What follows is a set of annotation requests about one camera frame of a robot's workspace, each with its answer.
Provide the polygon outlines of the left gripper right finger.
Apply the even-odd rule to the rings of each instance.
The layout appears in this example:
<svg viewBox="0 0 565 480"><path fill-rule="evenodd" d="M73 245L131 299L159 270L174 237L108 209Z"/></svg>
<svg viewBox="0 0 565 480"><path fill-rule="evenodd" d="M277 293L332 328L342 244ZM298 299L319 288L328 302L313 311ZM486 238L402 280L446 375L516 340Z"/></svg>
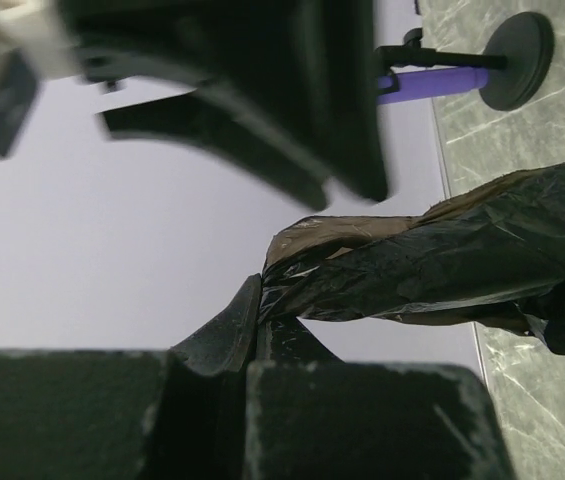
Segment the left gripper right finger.
<svg viewBox="0 0 565 480"><path fill-rule="evenodd" d="M450 364L347 363L297 319L260 325L248 479L512 479L491 397Z"/></svg>

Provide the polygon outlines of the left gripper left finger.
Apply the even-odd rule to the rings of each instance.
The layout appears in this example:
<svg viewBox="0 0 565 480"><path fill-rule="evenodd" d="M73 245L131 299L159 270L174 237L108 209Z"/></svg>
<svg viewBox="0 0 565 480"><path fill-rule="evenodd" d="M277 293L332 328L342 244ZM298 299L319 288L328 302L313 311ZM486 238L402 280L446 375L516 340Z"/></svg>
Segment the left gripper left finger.
<svg viewBox="0 0 565 480"><path fill-rule="evenodd" d="M0 479L237 479L262 292L167 350L0 349Z"/></svg>

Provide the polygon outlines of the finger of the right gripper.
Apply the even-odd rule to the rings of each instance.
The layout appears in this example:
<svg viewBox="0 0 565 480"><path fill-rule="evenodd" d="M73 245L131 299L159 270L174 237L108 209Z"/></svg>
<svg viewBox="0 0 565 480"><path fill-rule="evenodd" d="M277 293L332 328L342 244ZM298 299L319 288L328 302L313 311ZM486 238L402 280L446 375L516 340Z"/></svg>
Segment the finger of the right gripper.
<svg viewBox="0 0 565 480"><path fill-rule="evenodd" d="M161 140L205 150L308 209L321 211L328 205L321 183L307 169L190 94L106 110L101 117L114 140Z"/></svg>
<svg viewBox="0 0 565 480"><path fill-rule="evenodd" d="M65 1L61 18L89 82L186 85L322 187L389 196L371 2Z"/></svg>

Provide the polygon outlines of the black trash bag roll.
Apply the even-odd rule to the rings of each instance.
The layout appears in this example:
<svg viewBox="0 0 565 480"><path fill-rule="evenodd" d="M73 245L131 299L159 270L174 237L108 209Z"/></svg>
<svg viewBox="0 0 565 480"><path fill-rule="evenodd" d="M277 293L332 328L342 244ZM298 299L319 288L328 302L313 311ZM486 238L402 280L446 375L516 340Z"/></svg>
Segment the black trash bag roll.
<svg viewBox="0 0 565 480"><path fill-rule="evenodd" d="M478 322L565 355L565 162L519 170L420 216L311 216L267 252L261 315Z"/></svg>

